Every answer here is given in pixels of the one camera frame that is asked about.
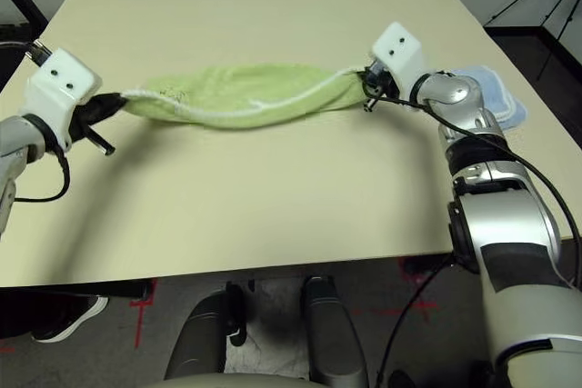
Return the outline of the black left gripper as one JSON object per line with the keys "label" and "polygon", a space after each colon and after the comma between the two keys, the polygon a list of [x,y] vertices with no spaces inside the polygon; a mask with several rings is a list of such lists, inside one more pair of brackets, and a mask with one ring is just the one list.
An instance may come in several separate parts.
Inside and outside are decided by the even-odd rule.
{"label": "black left gripper", "polygon": [[115,148],[98,134],[92,126],[115,115],[124,107],[127,99],[120,93],[94,95],[86,104],[78,105],[72,116],[69,134],[72,141],[87,139],[104,155],[111,155]]}

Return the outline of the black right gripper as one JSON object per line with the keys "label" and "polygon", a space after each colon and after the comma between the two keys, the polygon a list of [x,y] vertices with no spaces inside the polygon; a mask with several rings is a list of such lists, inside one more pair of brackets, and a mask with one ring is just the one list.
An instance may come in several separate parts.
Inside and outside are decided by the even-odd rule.
{"label": "black right gripper", "polygon": [[358,73],[362,79],[362,89],[367,98],[364,110],[371,113],[380,101],[396,98],[396,83],[392,75],[382,65],[370,65]]}

